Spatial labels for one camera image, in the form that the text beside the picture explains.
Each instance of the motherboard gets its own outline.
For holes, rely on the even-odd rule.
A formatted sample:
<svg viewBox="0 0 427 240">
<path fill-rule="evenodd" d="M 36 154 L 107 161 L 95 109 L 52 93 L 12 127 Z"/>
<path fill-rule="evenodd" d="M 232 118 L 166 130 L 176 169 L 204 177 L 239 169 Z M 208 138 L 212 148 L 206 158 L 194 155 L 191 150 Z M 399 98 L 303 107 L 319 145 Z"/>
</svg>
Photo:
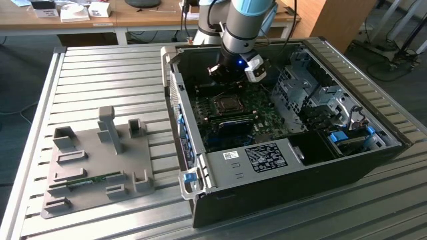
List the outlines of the motherboard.
<svg viewBox="0 0 427 240">
<path fill-rule="evenodd" d="M 279 140 L 290 134 L 271 101 L 272 88 L 238 82 L 211 92 L 219 94 L 190 97 L 208 153 Z"/>
</svg>

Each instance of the white cable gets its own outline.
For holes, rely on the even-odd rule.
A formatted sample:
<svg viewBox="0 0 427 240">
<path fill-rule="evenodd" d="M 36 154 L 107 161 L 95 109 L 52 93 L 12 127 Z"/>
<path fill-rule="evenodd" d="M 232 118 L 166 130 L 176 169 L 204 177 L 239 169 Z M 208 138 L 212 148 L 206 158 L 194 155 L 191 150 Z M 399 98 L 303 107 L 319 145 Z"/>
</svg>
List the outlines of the white cable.
<svg viewBox="0 0 427 240">
<path fill-rule="evenodd" d="M 23 112 L 20 112 L 21 118 L 29 123 L 29 125 L 33 125 L 32 121 L 24 116 Z"/>
<path fill-rule="evenodd" d="M 19 114 L 20 117 L 29 123 L 29 125 L 33 125 L 32 121 L 29 121 L 29 119 L 24 116 L 23 112 L 37 104 L 39 104 L 39 102 L 36 101 L 33 104 L 28 105 L 20 111 L 16 111 L 16 112 L 0 112 L 0 116 L 11 116 L 11 115 Z"/>
<path fill-rule="evenodd" d="M 15 114 L 20 114 L 21 112 L 24 112 L 27 109 L 29 109 L 32 106 L 35 106 L 37 104 L 39 104 L 39 101 L 36 101 L 33 104 L 28 105 L 20 111 L 16 111 L 16 112 L 0 112 L 0 116 L 11 116 Z"/>
</svg>

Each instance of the metal bracket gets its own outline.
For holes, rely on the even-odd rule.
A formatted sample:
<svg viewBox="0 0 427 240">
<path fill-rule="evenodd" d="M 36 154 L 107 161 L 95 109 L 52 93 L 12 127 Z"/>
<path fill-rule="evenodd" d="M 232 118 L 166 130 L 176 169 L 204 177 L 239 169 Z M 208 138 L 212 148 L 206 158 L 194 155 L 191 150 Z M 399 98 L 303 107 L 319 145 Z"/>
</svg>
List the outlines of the metal bracket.
<svg viewBox="0 0 427 240">
<path fill-rule="evenodd" d="M 167 64 L 170 64 L 174 60 L 174 58 L 179 55 L 179 52 L 176 50 L 175 46 L 164 46 L 160 50 L 160 54 L 162 54 L 162 77 L 163 77 L 163 86 L 167 88 L 170 87 L 168 84 L 168 66 Z"/>
</svg>

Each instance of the white box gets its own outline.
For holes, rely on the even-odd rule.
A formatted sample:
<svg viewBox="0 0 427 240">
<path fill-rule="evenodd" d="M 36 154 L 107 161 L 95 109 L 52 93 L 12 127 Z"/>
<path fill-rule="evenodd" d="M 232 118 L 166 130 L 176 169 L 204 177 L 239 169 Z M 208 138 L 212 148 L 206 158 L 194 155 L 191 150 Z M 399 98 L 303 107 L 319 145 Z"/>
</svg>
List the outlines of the white box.
<svg viewBox="0 0 427 240">
<path fill-rule="evenodd" d="M 88 7 L 88 14 L 95 18 L 109 18 L 112 13 L 111 4 L 108 2 L 92 2 Z"/>
<path fill-rule="evenodd" d="M 72 22 L 81 22 L 81 21 L 89 21 L 89 12 L 88 9 L 84 6 L 81 9 L 75 10 L 75 8 L 65 10 L 65 7 L 69 5 L 65 5 L 61 7 L 60 10 L 60 21 L 63 23 L 72 23 Z"/>
<path fill-rule="evenodd" d="M 43 9 L 43 10 L 33 10 L 37 18 L 55 18 L 59 17 L 59 11 L 56 9 Z"/>
</svg>

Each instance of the small white sign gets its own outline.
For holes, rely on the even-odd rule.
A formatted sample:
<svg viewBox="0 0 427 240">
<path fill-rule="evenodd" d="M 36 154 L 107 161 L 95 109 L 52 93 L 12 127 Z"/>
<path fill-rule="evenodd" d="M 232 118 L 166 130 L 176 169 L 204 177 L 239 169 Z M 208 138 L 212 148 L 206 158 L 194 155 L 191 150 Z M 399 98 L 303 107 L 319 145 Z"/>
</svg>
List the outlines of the small white sign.
<svg viewBox="0 0 427 240">
<path fill-rule="evenodd" d="M 236 151 L 224 153 L 224 159 L 226 160 L 236 159 L 236 158 L 239 158 L 239 153 Z"/>
<path fill-rule="evenodd" d="M 93 23 L 93 27 L 112 26 L 112 23 Z"/>
</svg>

